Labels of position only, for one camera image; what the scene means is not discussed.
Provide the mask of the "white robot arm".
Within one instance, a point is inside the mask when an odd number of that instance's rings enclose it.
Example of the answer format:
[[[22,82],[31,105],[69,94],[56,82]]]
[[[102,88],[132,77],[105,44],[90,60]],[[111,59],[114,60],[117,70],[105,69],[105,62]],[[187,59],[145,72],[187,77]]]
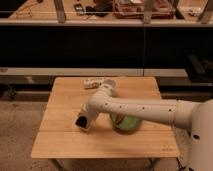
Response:
[[[100,113],[127,115],[173,125],[191,133],[188,171],[213,171],[213,99],[193,102],[174,99],[114,97],[115,81],[105,80],[79,112],[76,124],[88,129]]]

